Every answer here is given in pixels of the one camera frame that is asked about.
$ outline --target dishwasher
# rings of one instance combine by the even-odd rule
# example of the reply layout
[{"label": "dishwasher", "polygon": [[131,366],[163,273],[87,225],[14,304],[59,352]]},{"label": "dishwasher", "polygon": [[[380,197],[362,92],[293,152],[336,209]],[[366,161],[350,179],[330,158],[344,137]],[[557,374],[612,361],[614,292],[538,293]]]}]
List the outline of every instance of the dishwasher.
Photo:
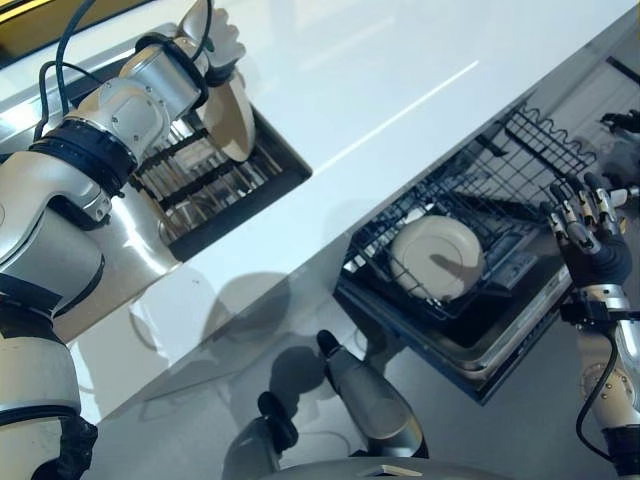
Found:
[{"label": "dishwasher", "polygon": [[[353,233],[334,294],[352,318],[390,330],[480,404],[553,323],[571,285],[538,206],[552,183],[569,193],[565,176],[596,161],[524,101],[497,118]],[[398,233],[428,216],[461,222],[482,248],[478,280],[455,299],[434,298],[394,255]]]}]

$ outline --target black cable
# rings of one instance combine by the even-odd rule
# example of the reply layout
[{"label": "black cable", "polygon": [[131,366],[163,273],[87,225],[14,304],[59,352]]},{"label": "black cable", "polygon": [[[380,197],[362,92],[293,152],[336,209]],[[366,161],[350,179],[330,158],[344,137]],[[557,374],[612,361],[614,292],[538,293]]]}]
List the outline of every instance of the black cable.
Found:
[{"label": "black cable", "polygon": [[198,48],[196,49],[196,52],[191,57],[191,60],[193,61],[195,61],[200,56],[200,54],[202,53],[202,50],[204,50],[204,47],[207,44],[207,39],[209,38],[209,29],[211,28],[212,18],[213,18],[213,5],[211,3],[211,0],[207,0],[207,20],[205,21],[204,32],[202,33],[200,44],[198,44]]},{"label": "black cable", "polygon": [[611,355],[609,356],[609,361],[607,362],[607,366],[605,367],[604,372],[602,373],[602,376],[600,377],[600,379],[598,380],[598,383],[596,383],[596,386],[593,388],[593,390],[585,400],[584,405],[582,406],[582,409],[580,409],[580,413],[578,413],[578,418],[576,420],[576,434],[578,435],[578,438],[580,439],[580,441],[589,450],[591,450],[596,455],[600,455],[605,460],[609,462],[613,462],[613,459],[611,458],[610,455],[606,454],[605,452],[600,450],[598,447],[593,445],[591,442],[589,442],[589,440],[586,439],[586,437],[584,436],[584,433],[582,432],[582,424],[584,422],[584,419],[587,416],[587,413],[589,413],[589,409],[593,406],[593,402],[595,402],[596,397],[602,391],[602,387],[607,382],[609,376],[613,372],[613,369],[616,366],[616,360],[618,358],[618,346],[616,345],[616,339],[614,334],[612,332],[607,332],[607,333],[603,333],[603,335],[607,337],[607,340],[609,340],[609,343],[611,344]]},{"label": "black cable", "polygon": [[84,0],[82,4],[75,11],[71,20],[62,32],[60,36],[60,41],[58,42],[58,49],[56,50],[56,78],[58,80],[58,91],[60,92],[60,102],[62,103],[62,114],[66,115],[69,113],[69,101],[67,98],[67,89],[64,84],[64,77],[62,75],[62,66],[64,63],[64,51],[67,48],[67,44],[71,39],[71,35],[73,31],[76,29],[76,26],[80,22],[80,19],[87,13],[87,10],[91,8],[91,6],[95,3],[96,0]]},{"label": "black cable", "polygon": [[[42,137],[42,131],[44,130],[44,126],[49,122],[49,101],[47,100],[47,85],[46,85],[46,76],[47,71],[56,64],[55,61],[51,60],[45,62],[40,67],[40,74],[38,76],[38,86],[40,88],[40,104],[42,105],[42,115],[40,117],[40,121],[36,124],[35,132],[33,133],[33,141],[39,140]],[[71,63],[62,62],[62,65],[67,68],[71,68],[76,70],[86,77],[89,77],[96,81],[99,85],[102,84],[102,81],[96,77],[93,73],[87,72],[84,68],[80,68]]]}]

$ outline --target gray floor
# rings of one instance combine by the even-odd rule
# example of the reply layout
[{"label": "gray floor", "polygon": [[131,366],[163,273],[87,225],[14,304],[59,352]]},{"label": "gray floor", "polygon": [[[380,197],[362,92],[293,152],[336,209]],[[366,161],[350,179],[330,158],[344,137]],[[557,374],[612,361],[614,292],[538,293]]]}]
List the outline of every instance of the gray floor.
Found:
[{"label": "gray floor", "polygon": [[[85,478],[218,479],[226,447],[256,416],[255,400],[267,388],[297,412],[300,441],[285,452],[283,466],[339,458],[358,449],[344,406],[323,382],[313,341],[321,328],[333,330],[363,355],[366,340],[328,302],[288,325],[275,345],[254,342],[249,350],[242,345],[229,350],[235,351],[228,354],[229,361],[250,355],[248,368],[121,409],[101,426],[94,466]],[[217,342],[221,345],[224,338]],[[616,478],[574,433],[578,357],[567,325],[554,325],[485,407],[408,350],[388,362],[386,376],[413,405],[434,459],[520,480]],[[586,427],[599,443],[590,419]]]}]

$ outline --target white plate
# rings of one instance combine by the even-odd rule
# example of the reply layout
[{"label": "white plate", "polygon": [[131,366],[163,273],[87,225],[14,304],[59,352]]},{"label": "white plate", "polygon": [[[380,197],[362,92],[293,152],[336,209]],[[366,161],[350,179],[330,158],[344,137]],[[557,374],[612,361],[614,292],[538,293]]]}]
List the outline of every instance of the white plate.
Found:
[{"label": "white plate", "polygon": [[396,281],[419,298],[458,298],[484,270],[478,237],[458,220],[438,215],[406,225],[393,240],[391,253],[390,267]]},{"label": "white plate", "polygon": [[249,158],[256,130],[251,104],[237,72],[227,83],[209,89],[209,100],[198,114],[216,147],[236,162]]}]

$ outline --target robot finger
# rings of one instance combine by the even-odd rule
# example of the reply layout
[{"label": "robot finger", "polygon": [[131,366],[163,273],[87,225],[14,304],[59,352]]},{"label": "robot finger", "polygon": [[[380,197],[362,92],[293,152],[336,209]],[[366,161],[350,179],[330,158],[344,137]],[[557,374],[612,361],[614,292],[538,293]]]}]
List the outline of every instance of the robot finger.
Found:
[{"label": "robot finger", "polygon": [[551,191],[551,195],[553,195],[558,203],[560,204],[560,210],[562,211],[562,215],[567,223],[573,223],[578,221],[578,217],[569,203],[569,198],[564,194],[559,185],[553,183],[551,187],[549,187]]},{"label": "robot finger", "polygon": [[593,214],[593,208],[589,199],[589,192],[584,184],[575,175],[567,175],[567,182],[578,198],[578,204],[587,227],[595,227],[596,217]]},{"label": "robot finger", "polygon": [[551,231],[556,237],[556,241],[558,242],[560,247],[566,247],[567,245],[569,245],[569,235],[564,228],[564,223],[562,222],[560,215],[558,215],[558,213],[553,210],[551,204],[549,202],[542,202],[540,204],[540,210],[549,222]]},{"label": "robot finger", "polygon": [[585,173],[584,181],[591,189],[591,197],[598,209],[599,228],[611,233],[612,235],[617,235],[620,233],[620,229],[618,228],[618,217],[616,209],[609,197],[609,193],[604,188],[600,179],[591,172]]},{"label": "robot finger", "polygon": [[582,223],[574,222],[567,225],[567,232],[571,243],[578,247],[582,253],[595,255],[600,251],[602,245],[593,232]]}]

